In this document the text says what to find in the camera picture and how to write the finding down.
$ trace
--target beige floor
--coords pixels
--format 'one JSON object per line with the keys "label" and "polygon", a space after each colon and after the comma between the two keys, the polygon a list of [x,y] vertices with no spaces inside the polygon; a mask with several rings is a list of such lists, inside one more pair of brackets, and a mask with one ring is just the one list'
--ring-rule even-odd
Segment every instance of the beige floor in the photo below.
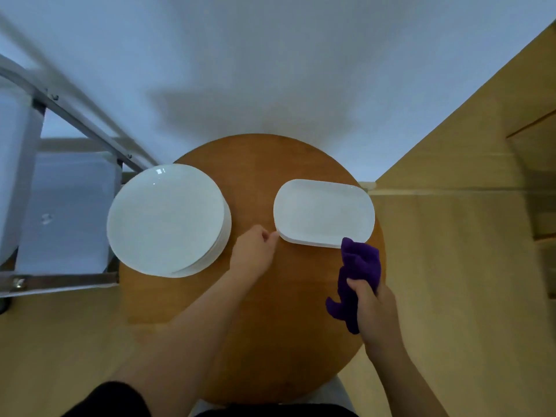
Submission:
{"label": "beige floor", "polygon": [[[518,194],[376,196],[407,348],[452,416],[556,414],[556,344]],[[0,415],[61,414],[130,354],[117,288],[18,299],[0,316]],[[360,353],[340,374],[389,415]]]}

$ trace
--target stack of plates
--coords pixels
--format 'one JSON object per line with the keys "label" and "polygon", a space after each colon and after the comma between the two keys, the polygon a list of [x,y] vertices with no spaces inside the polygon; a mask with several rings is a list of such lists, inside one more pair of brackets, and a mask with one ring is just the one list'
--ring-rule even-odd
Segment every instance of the stack of plates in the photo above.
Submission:
{"label": "stack of plates", "polygon": [[116,256],[141,273],[193,275],[214,262],[232,228],[230,208],[216,183],[188,165],[156,166],[125,184],[108,213]]}

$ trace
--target metal rack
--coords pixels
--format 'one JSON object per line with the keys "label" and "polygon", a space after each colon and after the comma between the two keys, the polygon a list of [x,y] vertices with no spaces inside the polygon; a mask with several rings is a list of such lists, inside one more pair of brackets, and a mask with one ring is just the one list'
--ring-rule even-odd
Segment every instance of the metal rack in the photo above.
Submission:
{"label": "metal rack", "polygon": [[[49,109],[86,137],[95,140],[104,149],[115,155],[120,166],[125,164],[136,172],[146,169],[126,148],[103,132],[79,111],[76,111],[71,105],[64,102],[59,94],[49,90],[29,71],[3,55],[0,55],[0,76],[16,84],[31,96],[33,99],[32,107],[40,113],[43,120],[46,109]],[[18,275],[13,270],[0,270],[0,300],[27,294],[88,287],[108,287],[116,284],[118,284],[118,272],[117,263],[114,262],[110,263],[104,273],[87,275]]]}

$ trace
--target purple towel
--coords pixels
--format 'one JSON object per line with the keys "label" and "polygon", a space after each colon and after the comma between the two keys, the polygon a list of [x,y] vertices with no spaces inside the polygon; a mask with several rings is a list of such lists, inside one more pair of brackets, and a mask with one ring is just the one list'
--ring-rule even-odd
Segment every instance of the purple towel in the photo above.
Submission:
{"label": "purple towel", "polygon": [[338,275],[338,295],[336,303],[330,297],[326,299],[326,310],[334,319],[344,320],[347,330],[352,334],[359,333],[357,324],[357,294],[347,284],[347,279],[366,280],[376,294],[380,282],[379,251],[365,243],[357,243],[345,237],[341,246],[342,261]]}

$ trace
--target round wooden table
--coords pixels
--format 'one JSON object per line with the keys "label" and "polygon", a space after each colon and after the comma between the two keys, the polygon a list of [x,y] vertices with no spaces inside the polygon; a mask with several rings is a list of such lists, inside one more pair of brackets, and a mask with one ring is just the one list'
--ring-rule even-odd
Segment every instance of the round wooden table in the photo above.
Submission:
{"label": "round wooden table", "polygon": [[[278,189],[295,178],[358,185],[336,160],[317,148],[274,134],[240,134],[215,140],[177,163],[208,174],[230,205],[232,233],[222,255],[187,278],[144,275],[120,266],[126,314],[144,339],[189,306],[227,269],[236,238],[253,224],[273,231]],[[368,244],[386,255],[379,222]],[[361,347],[345,323],[327,314],[325,300],[338,296],[340,251],[280,240],[274,262],[243,301],[203,398],[215,404],[278,403],[318,388]]]}

